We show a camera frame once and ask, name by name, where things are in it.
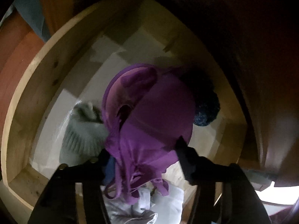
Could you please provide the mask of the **purple bra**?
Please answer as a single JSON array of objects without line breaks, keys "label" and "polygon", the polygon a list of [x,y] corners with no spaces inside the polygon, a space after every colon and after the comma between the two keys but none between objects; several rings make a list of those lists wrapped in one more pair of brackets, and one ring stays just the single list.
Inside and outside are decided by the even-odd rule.
[{"label": "purple bra", "polygon": [[162,175],[178,161],[174,145],[189,142],[195,104],[170,69],[135,64],[121,70],[109,83],[101,112],[108,137],[104,147],[115,159],[115,177],[105,191],[108,199],[134,204],[146,183],[169,193]]}]

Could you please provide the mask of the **white grey bra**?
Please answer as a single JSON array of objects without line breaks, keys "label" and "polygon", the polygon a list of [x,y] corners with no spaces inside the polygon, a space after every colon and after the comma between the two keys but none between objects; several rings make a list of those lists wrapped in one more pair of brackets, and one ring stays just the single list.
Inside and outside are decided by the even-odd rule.
[{"label": "white grey bra", "polygon": [[169,194],[162,194],[155,190],[150,193],[150,188],[143,186],[138,192],[140,198],[131,205],[121,197],[110,200],[103,197],[107,214],[111,223],[180,223],[184,191],[178,186],[168,183]]}]

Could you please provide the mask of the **grey knitted cloth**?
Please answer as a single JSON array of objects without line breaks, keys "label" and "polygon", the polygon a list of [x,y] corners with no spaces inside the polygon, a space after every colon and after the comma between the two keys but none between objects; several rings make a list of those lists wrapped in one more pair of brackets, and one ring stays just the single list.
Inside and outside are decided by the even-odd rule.
[{"label": "grey knitted cloth", "polygon": [[68,118],[59,163],[77,166],[97,157],[107,137],[100,110],[92,103],[76,104]]}]

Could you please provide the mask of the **dark blue floral underwear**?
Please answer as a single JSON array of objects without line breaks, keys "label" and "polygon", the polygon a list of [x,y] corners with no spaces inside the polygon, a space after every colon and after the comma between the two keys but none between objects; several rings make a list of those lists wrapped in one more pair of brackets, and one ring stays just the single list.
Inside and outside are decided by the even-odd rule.
[{"label": "dark blue floral underwear", "polygon": [[195,98],[194,124],[200,127],[208,126],[217,118],[220,109],[219,99],[214,91],[199,94]]}]

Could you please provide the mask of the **blue checked cloth cover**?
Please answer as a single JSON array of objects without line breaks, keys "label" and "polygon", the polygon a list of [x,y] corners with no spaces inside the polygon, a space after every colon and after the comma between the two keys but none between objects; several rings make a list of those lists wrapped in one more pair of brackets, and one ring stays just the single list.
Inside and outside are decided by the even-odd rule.
[{"label": "blue checked cloth cover", "polygon": [[51,38],[40,0],[15,0],[13,6],[43,42]]}]

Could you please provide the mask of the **brown wooden nightstand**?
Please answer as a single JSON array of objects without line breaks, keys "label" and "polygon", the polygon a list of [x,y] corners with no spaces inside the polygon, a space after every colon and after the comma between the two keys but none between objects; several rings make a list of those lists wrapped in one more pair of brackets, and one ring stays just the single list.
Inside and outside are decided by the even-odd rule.
[{"label": "brown wooden nightstand", "polygon": [[202,98],[246,131],[241,162],[298,185],[298,0],[40,0],[50,34],[93,5],[117,17],[71,52],[88,53],[83,75],[115,55],[123,63],[176,67]]}]

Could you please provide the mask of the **wooden drawer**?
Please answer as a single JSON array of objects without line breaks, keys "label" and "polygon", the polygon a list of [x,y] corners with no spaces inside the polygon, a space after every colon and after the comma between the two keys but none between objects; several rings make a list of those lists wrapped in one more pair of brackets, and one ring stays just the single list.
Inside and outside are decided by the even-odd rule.
[{"label": "wooden drawer", "polygon": [[112,78],[135,63],[162,68],[200,64],[221,110],[195,126],[190,145],[228,165],[241,155],[246,120],[224,73],[194,34],[153,0],[103,1],[63,25],[17,76],[1,136],[3,182],[33,209],[58,166],[66,120],[77,102],[100,104]]}]

